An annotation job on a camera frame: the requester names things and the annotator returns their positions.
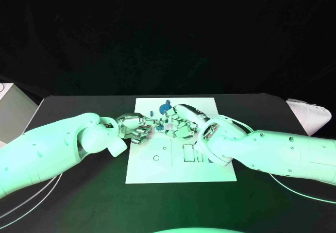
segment white cloth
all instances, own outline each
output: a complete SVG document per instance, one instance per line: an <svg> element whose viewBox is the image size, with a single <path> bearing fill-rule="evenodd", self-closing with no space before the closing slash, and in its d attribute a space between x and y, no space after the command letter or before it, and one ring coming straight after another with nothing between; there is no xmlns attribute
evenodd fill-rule
<svg viewBox="0 0 336 233"><path fill-rule="evenodd" d="M288 99L286 104L295 114L308 136L311 136L331 119L330 111L307 102Z"/></svg>

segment black table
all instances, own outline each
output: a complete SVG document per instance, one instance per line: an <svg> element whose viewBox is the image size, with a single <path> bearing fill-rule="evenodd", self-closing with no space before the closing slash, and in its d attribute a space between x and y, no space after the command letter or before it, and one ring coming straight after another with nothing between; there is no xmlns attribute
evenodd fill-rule
<svg viewBox="0 0 336 233"><path fill-rule="evenodd" d="M134 112L135 98L167 96L50 96L25 130L92 112L118 117ZM253 130L305 135L291 109L275 96L187 95L213 97L217 112ZM149 233L183 227L211 227L242 232L333 232L336 206L285 190L271 176L233 161L236 182L125 184L128 149L113 158L108 151L90 154L61 176L40 206L4 232ZM315 181L278 177L305 194L328 198L336 187ZM38 183L0 200L1 212L11 209L44 186ZM24 207L1 219L18 217L50 188Z"/></svg>

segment white paper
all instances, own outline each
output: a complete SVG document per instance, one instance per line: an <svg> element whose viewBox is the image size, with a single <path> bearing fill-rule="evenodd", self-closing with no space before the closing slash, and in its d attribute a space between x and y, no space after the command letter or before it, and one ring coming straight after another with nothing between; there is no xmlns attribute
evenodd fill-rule
<svg viewBox="0 0 336 233"><path fill-rule="evenodd" d="M134 112L148 118L159 119L162 115L158 108L165 100L164 98L136 98ZM210 118L217 116L213 98L170 98L168 100L171 106L187 104ZM164 129L175 130L171 122L164 124ZM196 135L190 140L178 140L151 129L147 141L141 145L131 143L125 183L236 181L232 163L220 167L210 163L207 157L197 154L194 150L193 162L184 162L183 145L193 145L194 142Z"/></svg>

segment black backdrop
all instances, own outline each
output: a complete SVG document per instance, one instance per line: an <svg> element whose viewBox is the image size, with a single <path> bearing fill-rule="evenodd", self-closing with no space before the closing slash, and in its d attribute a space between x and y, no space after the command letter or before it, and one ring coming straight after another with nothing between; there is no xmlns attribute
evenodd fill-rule
<svg viewBox="0 0 336 233"><path fill-rule="evenodd" d="M0 82L35 103L263 92L333 113L334 22L328 0L1 1Z"/></svg>

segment wire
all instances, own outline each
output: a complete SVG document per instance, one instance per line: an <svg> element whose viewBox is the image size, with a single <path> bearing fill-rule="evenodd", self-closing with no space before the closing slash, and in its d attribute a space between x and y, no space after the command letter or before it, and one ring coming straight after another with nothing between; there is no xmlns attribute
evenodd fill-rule
<svg viewBox="0 0 336 233"><path fill-rule="evenodd" d="M2 83L1 83L1 86L2 86L2 89L1 89L1 91L2 91L2 90L4 90L4 84L2 84ZM0 91L0 92L1 92L1 91Z"/></svg>
<svg viewBox="0 0 336 233"><path fill-rule="evenodd" d="M327 202L327 203L331 203L331 204L336 204L336 202L334 201L330 201L330 200L322 200L322 199L318 199L318 198L312 198L312 197L309 197L309 196L307 196L307 195L304 195L304 194L301 194L301 193L298 193L298 192L295 192L294 190L291 190L284 184L281 184L281 182L275 179L275 177L271 175L271 177L272 177L272 179L276 181L276 183L286 189L286 190L289 190L292 193L295 193L295 194L298 194L298 195L301 195L302 197L305 197L305 198L309 198L309 199L314 199L314 200L318 200L318 201L322 201L322 202Z"/></svg>
<svg viewBox="0 0 336 233"><path fill-rule="evenodd" d="M54 185L53 185L50 191L47 192L46 196L44 196L44 198L40 200L40 202L35 204L35 206L34 206L34 207L33 207L12 222L10 222L7 225L1 226L1 227L0 227L0 230L1 230L4 227L7 227L8 225L11 225L15 221L18 221L18 220L34 210L34 208L38 206L38 204L40 204L41 201L47 198L50 192L53 191L53 189L54 189L54 187L56 187L56 185L57 185L57 182L59 182L60 177L61 177L61 173L60 173L60 175L59 175L59 177L57 177L57 181L56 181L56 183L54 183Z"/></svg>
<svg viewBox="0 0 336 233"><path fill-rule="evenodd" d="M51 181L54 180L56 177L51 178L51 180L48 181L48 183L46 184L46 186L40 189L40 191L15 207L12 208L5 214L2 214L0 216L0 218L2 218L7 214L10 214L17 208L20 208L37 195L38 193L44 190L44 188L48 186L48 184L51 183Z"/></svg>

